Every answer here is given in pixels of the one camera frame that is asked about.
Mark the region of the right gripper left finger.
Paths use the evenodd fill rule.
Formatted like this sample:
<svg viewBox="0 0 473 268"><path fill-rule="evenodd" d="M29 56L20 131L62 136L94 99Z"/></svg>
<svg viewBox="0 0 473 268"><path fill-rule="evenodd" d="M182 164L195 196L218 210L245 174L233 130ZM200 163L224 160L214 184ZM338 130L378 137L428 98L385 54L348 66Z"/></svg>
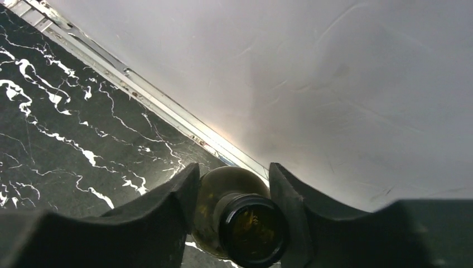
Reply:
<svg viewBox="0 0 473 268"><path fill-rule="evenodd" d="M197 163L97 217L1 210L2 267L180 267L199 188Z"/></svg>

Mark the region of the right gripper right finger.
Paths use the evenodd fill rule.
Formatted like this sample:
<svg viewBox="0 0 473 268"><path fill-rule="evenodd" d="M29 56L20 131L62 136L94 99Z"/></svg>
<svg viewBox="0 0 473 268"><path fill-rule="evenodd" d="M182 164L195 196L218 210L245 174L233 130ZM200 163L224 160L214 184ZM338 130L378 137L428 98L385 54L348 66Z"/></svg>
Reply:
<svg viewBox="0 0 473 268"><path fill-rule="evenodd" d="M275 162L269 184L289 224L282 267L472 266L470 199L401 199L365 212Z"/></svg>

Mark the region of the olive wine bottle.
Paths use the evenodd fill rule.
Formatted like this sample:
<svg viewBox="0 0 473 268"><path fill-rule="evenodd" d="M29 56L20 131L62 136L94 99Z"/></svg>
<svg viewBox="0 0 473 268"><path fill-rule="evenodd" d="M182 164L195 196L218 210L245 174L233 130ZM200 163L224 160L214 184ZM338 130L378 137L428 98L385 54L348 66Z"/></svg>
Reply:
<svg viewBox="0 0 473 268"><path fill-rule="evenodd" d="M235 166L200 178L191 235L207 253L241 267L270 267L289 244L288 222L269 188Z"/></svg>

